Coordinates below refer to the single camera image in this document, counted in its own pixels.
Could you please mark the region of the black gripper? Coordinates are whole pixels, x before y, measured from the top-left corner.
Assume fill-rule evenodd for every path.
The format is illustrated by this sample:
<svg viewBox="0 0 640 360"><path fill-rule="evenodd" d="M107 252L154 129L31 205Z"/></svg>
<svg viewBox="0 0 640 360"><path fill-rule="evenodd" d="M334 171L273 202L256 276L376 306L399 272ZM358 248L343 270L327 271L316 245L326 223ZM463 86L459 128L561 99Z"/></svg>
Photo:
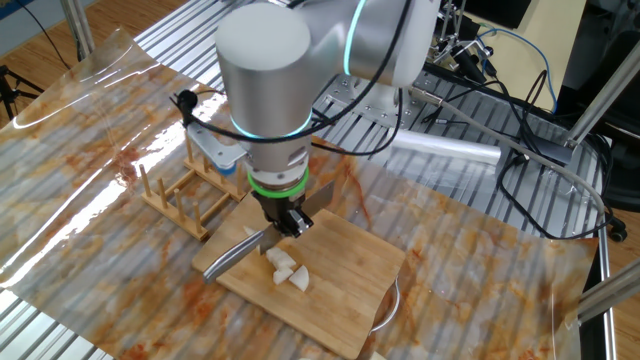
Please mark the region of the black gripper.
<svg viewBox="0 0 640 360"><path fill-rule="evenodd" d="M306 200L303 193L284 198L271 198L253 191L252 196L261 206L265 219L285 236L297 238L314 225L301 208Z"/></svg>

